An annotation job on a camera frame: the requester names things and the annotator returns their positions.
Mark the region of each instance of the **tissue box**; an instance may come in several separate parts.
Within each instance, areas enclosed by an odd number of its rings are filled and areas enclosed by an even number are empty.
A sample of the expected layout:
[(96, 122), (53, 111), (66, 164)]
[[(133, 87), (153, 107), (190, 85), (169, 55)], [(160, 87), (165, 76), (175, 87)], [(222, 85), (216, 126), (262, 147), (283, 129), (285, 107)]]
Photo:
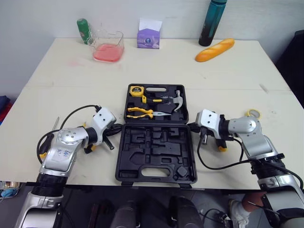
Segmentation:
[(140, 20), (139, 31), (137, 33), (138, 48), (160, 48), (161, 21)]

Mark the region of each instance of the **pliers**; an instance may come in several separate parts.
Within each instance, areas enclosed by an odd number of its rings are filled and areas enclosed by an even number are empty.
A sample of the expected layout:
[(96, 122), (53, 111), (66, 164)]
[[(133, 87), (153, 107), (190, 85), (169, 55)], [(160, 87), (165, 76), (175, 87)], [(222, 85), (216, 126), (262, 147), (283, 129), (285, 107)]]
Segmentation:
[(138, 119), (145, 116), (150, 117), (151, 119), (153, 116), (161, 116), (161, 115), (171, 115), (170, 113), (163, 113), (163, 112), (154, 112), (152, 109), (145, 110), (143, 108), (134, 107), (134, 108), (128, 108), (128, 112), (142, 112), (145, 113), (144, 115), (134, 116), (134, 115), (127, 115), (128, 118)]

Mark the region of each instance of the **green bottle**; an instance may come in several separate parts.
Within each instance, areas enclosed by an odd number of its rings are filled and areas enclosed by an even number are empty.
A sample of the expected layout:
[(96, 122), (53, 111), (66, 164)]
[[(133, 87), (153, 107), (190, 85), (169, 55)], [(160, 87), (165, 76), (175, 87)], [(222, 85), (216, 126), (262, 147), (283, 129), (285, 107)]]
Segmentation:
[(91, 37), (91, 29), (89, 27), (89, 24), (87, 23), (87, 20), (84, 18), (78, 19), (77, 25), (82, 40), (85, 44), (87, 44), (88, 40)]

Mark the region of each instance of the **open toolbox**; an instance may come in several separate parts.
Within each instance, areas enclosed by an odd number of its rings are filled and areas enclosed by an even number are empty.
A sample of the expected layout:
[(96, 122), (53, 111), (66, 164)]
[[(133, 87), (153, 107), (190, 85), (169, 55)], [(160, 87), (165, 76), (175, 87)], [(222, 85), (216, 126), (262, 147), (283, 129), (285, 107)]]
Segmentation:
[[(186, 125), (184, 86), (130, 84), (124, 120), (116, 179), (129, 186), (134, 182), (167, 182), (191, 188), (197, 173), (191, 133)], [(146, 175), (147, 169), (163, 170), (165, 175)]]

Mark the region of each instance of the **white wall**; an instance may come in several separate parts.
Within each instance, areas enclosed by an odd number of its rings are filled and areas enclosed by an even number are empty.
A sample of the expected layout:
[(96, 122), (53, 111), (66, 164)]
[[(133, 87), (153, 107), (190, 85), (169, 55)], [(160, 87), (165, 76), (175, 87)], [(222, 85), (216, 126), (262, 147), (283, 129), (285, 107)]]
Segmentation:
[[(210, 0), (0, 0), (0, 95), (17, 97), (55, 37), (78, 37), (78, 18), (134, 38), (140, 17), (162, 38), (198, 38)], [(303, 0), (228, 0), (215, 38), (257, 39), (276, 61), (304, 29)]]

